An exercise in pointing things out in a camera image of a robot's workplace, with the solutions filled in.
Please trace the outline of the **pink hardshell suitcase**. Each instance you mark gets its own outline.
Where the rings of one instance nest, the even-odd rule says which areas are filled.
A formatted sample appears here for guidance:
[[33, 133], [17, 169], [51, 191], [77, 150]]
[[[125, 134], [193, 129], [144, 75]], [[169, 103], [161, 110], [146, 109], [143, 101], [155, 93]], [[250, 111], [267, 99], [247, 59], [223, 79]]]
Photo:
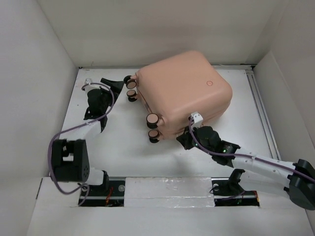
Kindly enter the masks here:
[[231, 85], [199, 51], [187, 51], [139, 69], [124, 78], [130, 102], [141, 100], [152, 143], [175, 139], [189, 125], [191, 113], [202, 125], [219, 118], [229, 107]]

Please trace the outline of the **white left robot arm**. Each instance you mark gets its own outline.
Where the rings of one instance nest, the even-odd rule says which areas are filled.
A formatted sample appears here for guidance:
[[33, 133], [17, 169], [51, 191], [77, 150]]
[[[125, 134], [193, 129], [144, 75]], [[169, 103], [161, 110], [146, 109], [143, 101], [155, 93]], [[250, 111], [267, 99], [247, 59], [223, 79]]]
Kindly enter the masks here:
[[56, 135], [49, 144], [48, 164], [52, 181], [77, 182], [93, 188], [104, 195], [109, 191], [109, 176], [106, 171], [90, 166], [88, 142], [102, 133], [122, 89], [123, 81], [102, 78], [95, 83], [86, 79], [82, 91], [87, 96], [87, 107], [83, 109], [82, 120], [78, 126]]

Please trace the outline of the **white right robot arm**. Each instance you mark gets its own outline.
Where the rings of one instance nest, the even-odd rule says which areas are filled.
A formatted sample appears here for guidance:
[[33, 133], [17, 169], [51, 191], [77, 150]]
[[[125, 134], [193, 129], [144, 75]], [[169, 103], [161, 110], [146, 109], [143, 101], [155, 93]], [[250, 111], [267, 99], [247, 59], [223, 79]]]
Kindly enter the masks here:
[[222, 140], [210, 126], [188, 126], [176, 140], [185, 150], [198, 148], [216, 163], [233, 169], [228, 179], [212, 183], [210, 193], [221, 202], [258, 191], [288, 198], [303, 209], [315, 208], [315, 170], [306, 160], [286, 162], [247, 152]]

